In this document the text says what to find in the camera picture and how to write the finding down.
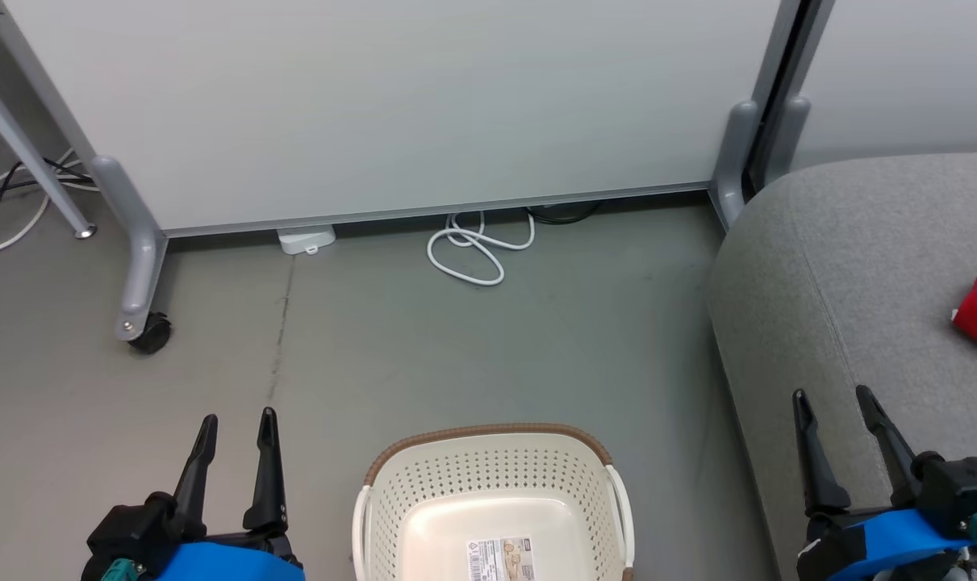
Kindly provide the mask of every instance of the coiled white cable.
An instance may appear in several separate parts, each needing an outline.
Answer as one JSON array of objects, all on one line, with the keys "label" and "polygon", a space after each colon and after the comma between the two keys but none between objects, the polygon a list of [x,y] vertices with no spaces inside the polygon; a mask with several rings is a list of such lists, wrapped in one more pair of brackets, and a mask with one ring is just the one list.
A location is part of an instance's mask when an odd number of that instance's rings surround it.
[{"label": "coiled white cable", "polygon": [[[460,228],[458,218],[458,213],[448,214],[448,216],[445,218],[445,229],[440,229],[440,231],[434,232],[433,236],[430,236],[430,240],[427,241],[427,258],[430,261],[430,264],[434,265],[434,268],[437,268],[448,276],[454,276],[460,280],[466,280],[466,282],[478,284],[478,286],[496,286],[496,284],[503,282],[503,279],[506,278],[506,271],[503,270],[503,265],[499,264],[499,259],[496,258],[495,255],[491,253],[491,250],[486,248],[482,242],[490,246],[506,248],[506,250],[524,250],[535,242],[535,218],[531,217],[530,215],[528,215],[528,242],[523,244],[511,244],[509,242],[503,242],[502,240],[491,238],[491,236],[485,236],[484,212],[478,212],[477,231],[473,231],[473,229]],[[458,246],[460,248],[469,248],[470,246],[473,246],[477,248],[477,250],[480,250],[481,254],[488,257],[491,264],[495,265],[496,271],[499,271],[499,276],[492,279],[474,278],[473,276],[465,275],[462,272],[456,272],[446,265],[441,264],[441,262],[437,261],[437,258],[434,257],[434,243],[436,243],[440,238],[443,238],[443,236],[447,236],[449,242],[451,242],[454,246]]]}]

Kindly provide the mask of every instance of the basket handle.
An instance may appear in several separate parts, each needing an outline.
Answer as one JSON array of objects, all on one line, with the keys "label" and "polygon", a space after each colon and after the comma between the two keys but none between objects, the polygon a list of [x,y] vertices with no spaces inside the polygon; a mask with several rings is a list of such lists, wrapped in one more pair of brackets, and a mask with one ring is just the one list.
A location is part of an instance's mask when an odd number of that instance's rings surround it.
[{"label": "basket handle", "polygon": [[366,507],[370,504],[370,486],[359,491],[356,507],[352,511],[352,565],[356,570],[356,581],[366,581]]},{"label": "basket handle", "polygon": [[635,525],[632,522],[632,504],[628,501],[628,490],[624,489],[624,481],[620,474],[617,474],[617,468],[613,467],[613,464],[607,464],[607,475],[617,496],[617,510],[620,511],[618,533],[624,538],[624,567],[629,569],[635,563]]}]

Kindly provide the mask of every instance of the metal table leg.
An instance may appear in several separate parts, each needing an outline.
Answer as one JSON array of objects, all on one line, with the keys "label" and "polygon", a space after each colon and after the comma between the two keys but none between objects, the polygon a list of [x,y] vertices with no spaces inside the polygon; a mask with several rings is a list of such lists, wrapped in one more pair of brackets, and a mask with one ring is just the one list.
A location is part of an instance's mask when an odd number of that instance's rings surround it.
[{"label": "metal table leg", "polygon": [[23,132],[23,129],[19,127],[19,123],[15,122],[11,111],[8,111],[8,107],[4,106],[1,99],[0,133],[12,150],[14,150],[15,155],[19,156],[19,159],[23,161],[23,164],[30,170],[30,173],[33,173],[33,178],[39,182],[40,187],[49,196],[50,201],[54,203],[54,206],[57,206],[57,209],[69,221],[69,224],[72,224],[72,229],[76,232],[76,238],[90,238],[97,231],[97,227],[87,222],[83,214],[79,212],[75,203],[69,198],[68,192],[57,181],[57,176],[54,175],[53,170],[44,163],[43,156],[35,150],[30,139],[26,136],[26,132]]}]

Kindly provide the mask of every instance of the gray fabric upholstery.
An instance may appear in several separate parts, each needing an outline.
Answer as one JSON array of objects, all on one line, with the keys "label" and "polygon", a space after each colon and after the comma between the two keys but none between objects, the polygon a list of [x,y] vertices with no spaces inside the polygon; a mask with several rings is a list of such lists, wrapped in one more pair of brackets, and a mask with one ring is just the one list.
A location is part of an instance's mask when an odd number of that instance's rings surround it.
[{"label": "gray fabric upholstery", "polygon": [[977,346],[950,326],[977,275],[977,154],[791,173],[725,239],[708,304],[784,580],[804,541],[791,393],[812,401],[854,507],[889,503],[854,386],[916,452],[977,455]]}]

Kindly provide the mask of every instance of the whiteboard leg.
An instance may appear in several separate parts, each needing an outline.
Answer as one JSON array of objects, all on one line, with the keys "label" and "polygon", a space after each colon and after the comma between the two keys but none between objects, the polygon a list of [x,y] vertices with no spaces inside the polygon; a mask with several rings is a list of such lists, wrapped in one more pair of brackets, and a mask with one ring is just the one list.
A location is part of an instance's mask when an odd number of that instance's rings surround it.
[{"label": "whiteboard leg", "polygon": [[708,188],[714,210],[717,210],[717,217],[724,229],[731,227],[743,209],[743,169],[746,168],[750,145],[754,142],[754,133],[757,133],[758,115],[760,110],[757,103],[740,102],[732,107],[729,124],[724,129],[714,177]]},{"label": "whiteboard leg", "polygon": [[98,155],[90,165],[93,166],[94,180],[101,186],[130,236],[130,268],[119,317],[115,320],[115,335],[123,341],[134,341],[148,331],[148,313],[155,298],[169,239],[157,227],[155,218],[148,212],[117,159]]},{"label": "whiteboard leg", "polygon": [[8,143],[8,146],[15,152],[15,155],[19,156],[26,169],[30,170],[30,173],[33,173],[33,179],[40,184],[40,187],[46,192],[53,205],[61,211],[65,219],[69,221],[69,224],[72,224],[72,229],[76,232],[76,238],[90,238],[97,231],[97,227],[87,222],[83,214],[79,213],[79,209],[76,208],[75,203],[72,203],[72,199],[69,198],[68,192],[57,181],[57,176],[54,175],[53,169],[45,165],[43,156],[35,150],[26,132],[23,132],[23,129],[19,127],[19,123],[15,122],[15,118],[12,117],[11,111],[8,111],[8,107],[4,106],[1,97],[0,133],[1,137],[4,137],[5,142]]},{"label": "whiteboard leg", "polygon": [[783,106],[782,114],[775,119],[768,159],[763,165],[764,184],[762,185],[768,185],[786,173],[790,173],[790,165],[797,152],[800,135],[804,132],[804,123],[808,121],[808,113],[810,113],[810,100],[802,95],[787,100],[786,106]]}]

